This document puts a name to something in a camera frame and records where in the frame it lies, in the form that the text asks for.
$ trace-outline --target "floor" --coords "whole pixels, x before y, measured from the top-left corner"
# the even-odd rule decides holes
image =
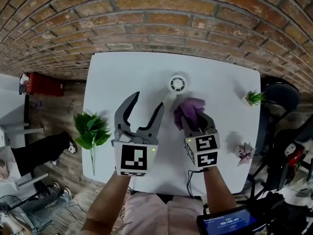
[[[32,95],[30,97],[30,125],[32,127],[41,126],[45,128],[44,133],[31,135],[31,142],[45,136],[60,133],[64,130],[68,131],[73,138],[78,136],[73,123],[73,116],[76,113],[82,112],[85,86],[85,83],[67,83],[63,97],[38,95]],[[301,105],[297,113],[291,114],[288,119],[282,123],[282,126],[284,128],[299,126],[313,113],[312,109],[311,104],[307,103]],[[251,171],[255,170],[259,162],[260,159],[256,157],[251,166]],[[81,149],[79,149],[76,154],[64,152],[57,166],[53,166],[52,163],[47,163],[37,168],[35,174],[37,175],[44,172],[49,173],[49,177],[45,179],[46,184],[58,181],[62,186],[68,186],[72,190],[74,198],[70,203],[70,207],[53,216],[53,223],[48,225],[41,234],[53,235],[56,232],[62,235],[77,234],[85,220],[85,214],[80,210],[79,206],[86,212],[104,184],[84,177]],[[264,179],[265,176],[266,170],[261,173],[260,178]],[[309,197],[311,190],[309,189],[305,191],[306,195],[300,194],[301,197],[295,196],[299,194],[296,191],[308,188],[304,182],[305,176],[305,172],[299,172],[294,183],[281,190],[287,202],[297,205],[312,204],[312,200]],[[242,194],[237,197],[244,199],[246,196],[246,194]],[[120,226],[121,224],[122,220],[118,218],[115,225]]]

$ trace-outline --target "handheld screen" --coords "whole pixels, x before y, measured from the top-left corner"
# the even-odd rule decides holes
[[[251,225],[256,222],[256,219],[248,210],[243,209],[203,221],[209,235],[223,235]]]

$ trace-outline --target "brick wall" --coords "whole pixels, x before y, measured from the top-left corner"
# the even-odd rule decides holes
[[[0,0],[0,73],[86,79],[93,53],[230,62],[313,93],[313,0]]]

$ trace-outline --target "pink shirt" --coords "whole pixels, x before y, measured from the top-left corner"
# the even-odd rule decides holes
[[[137,192],[125,206],[123,235],[199,235],[196,224],[203,203],[175,196],[165,204],[157,195]]]

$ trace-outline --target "purple glove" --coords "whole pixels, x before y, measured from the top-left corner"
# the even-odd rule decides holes
[[[196,113],[203,112],[205,101],[198,98],[186,98],[176,110],[174,110],[174,123],[179,130],[182,130],[181,117],[185,116],[188,120],[189,127],[192,130],[199,128],[198,118]]]

